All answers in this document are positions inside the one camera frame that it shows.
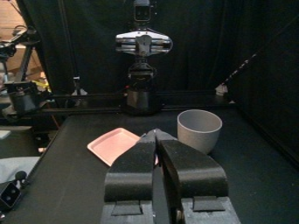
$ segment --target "pink plate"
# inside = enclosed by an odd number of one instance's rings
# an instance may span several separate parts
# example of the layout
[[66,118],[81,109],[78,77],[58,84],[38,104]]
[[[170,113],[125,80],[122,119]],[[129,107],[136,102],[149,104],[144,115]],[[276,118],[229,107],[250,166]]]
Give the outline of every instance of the pink plate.
[[136,144],[140,137],[122,128],[110,130],[88,144],[88,149],[106,165]]

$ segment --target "black backdrop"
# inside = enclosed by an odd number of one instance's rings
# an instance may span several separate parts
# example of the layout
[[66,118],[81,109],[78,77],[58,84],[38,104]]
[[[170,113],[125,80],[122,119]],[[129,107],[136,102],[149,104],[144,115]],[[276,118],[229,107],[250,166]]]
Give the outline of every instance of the black backdrop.
[[[150,28],[170,37],[172,51],[152,56],[158,90],[213,89],[228,82],[232,100],[288,155],[299,155],[299,1],[156,0]],[[54,93],[72,93],[80,77],[89,94],[126,84],[133,56],[114,51],[129,31],[133,0],[17,0],[41,38],[37,53]]]

